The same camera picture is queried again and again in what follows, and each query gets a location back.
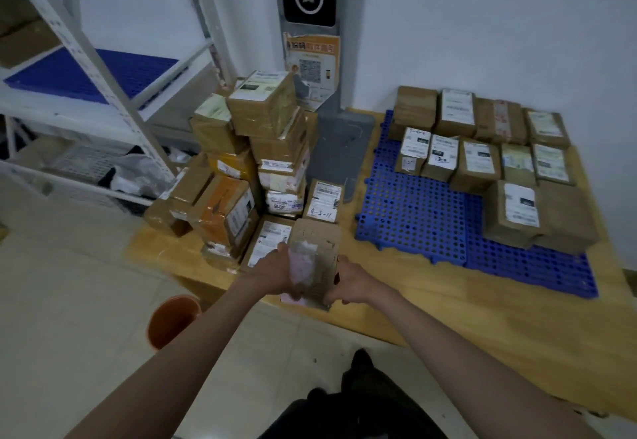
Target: forearm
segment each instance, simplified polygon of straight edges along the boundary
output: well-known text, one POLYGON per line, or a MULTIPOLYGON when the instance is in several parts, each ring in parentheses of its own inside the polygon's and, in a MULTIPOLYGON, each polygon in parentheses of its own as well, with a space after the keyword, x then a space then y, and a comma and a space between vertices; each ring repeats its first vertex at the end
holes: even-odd
POLYGON ((243 317, 263 297, 236 283, 102 401, 68 439, 170 438, 243 317))
POLYGON ((481 438, 599 438, 564 405, 380 284, 370 305, 385 314, 481 438))

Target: orange bucket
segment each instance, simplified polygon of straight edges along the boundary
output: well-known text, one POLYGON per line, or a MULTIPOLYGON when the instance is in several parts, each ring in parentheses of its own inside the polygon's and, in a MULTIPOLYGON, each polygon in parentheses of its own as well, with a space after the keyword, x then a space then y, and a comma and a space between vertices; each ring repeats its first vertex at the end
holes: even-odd
POLYGON ((177 295, 163 302, 148 322, 146 336, 155 350, 161 350, 201 315, 199 301, 191 295, 177 295))

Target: blue perforated pallet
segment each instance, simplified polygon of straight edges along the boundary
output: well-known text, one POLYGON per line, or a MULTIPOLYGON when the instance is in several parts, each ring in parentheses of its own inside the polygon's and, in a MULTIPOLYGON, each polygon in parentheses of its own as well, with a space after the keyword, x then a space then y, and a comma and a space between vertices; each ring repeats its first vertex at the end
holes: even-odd
POLYGON ((447 183, 394 171, 400 142, 386 139, 388 111, 356 228, 356 239, 378 249, 422 254, 432 263, 464 265, 464 194, 447 183))
POLYGON ((466 218, 467 268, 582 298, 599 296, 586 255, 572 256, 538 246, 521 250, 484 239, 480 196, 466 195, 466 218))
MULTIPOLYGON (((113 50, 98 50, 98 54, 131 99, 177 63, 175 59, 113 50)), ((14 89, 107 103, 66 48, 56 50, 4 81, 14 89)))

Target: wooden table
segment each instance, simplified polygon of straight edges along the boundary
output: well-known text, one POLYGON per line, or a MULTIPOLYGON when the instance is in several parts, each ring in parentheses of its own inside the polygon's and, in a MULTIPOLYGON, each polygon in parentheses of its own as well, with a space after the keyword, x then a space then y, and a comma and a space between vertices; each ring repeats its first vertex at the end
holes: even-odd
MULTIPOLYGON (((383 116, 375 114, 378 122, 383 116)), ((380 127, 372 134, 361 176, 369 176, 380 127)), ((568 155, 578 184, 589 191, 577 151, 568 155)), ((602 240, 588 253, 599 299, 525 285, 395 249, 378 251, 354 240, 354 215, 365 185, 357 183, 343 206, 340 252, 400 290, 418 305, 547 393, 596 411, 637 420, 637 314, 608 233, 593 203, 602 240)), ((125 254, 133 261, 176 275, 189 290, 213 301, 234 275, 211 268, 199 255, 194 234, 175 239, 142 226, 125 254)), ((386 318, 365 305, 335 303, 330 312, 266 301, 394 344, 405 345, 386 318)))

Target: tiled floor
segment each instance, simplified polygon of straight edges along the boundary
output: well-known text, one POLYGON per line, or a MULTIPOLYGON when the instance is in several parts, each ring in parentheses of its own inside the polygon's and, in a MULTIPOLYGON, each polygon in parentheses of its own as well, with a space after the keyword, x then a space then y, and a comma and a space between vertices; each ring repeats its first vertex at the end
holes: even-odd
MULTIPOLYGON (((120 258, 139 220, 30 196, 0 175, 0 424, 3 437, 59 438, 152 354, 145 327, 184 292, 120 258)), ((354 351, 370 351, 450 438, 475 435, 412 352, 259 304, 213 369, 178 434, 253 438, 313 387, 338 390, 354 351)), ((609 438, 633 424, 595 419, 609 438)))

